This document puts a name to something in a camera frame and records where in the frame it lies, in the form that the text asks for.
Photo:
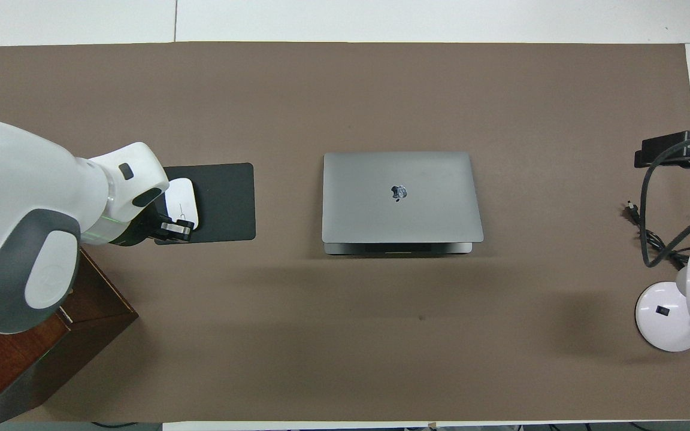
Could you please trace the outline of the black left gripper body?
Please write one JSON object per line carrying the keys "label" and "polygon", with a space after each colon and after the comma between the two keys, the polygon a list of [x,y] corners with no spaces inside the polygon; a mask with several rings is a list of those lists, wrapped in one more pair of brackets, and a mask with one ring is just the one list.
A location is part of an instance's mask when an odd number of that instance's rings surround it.
{"label": "black left gripper body", "polygon": [[167,233],[161,228],[164,223],[169,223],[168,216],[161,214],[156,207],[145,207],[110,244],[131,247],[146,238],[165,240]]}

